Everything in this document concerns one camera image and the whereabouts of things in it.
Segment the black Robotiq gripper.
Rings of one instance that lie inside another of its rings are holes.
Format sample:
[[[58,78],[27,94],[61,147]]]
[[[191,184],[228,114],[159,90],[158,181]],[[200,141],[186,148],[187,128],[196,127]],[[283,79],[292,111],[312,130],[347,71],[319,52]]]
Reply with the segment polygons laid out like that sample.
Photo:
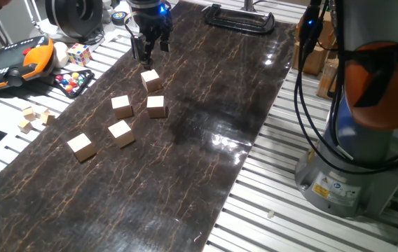
[[[160,50],[168,53],[170,35],[173,31],[170,3],[128,3],[131,12],[125,17],[125,22],[132,18],[139,27],[139,33],[134,35],[125,24],[131,37],[133,57],[145,68],[151,69],[153,60],[151,53],[153,43],[160,39]]]

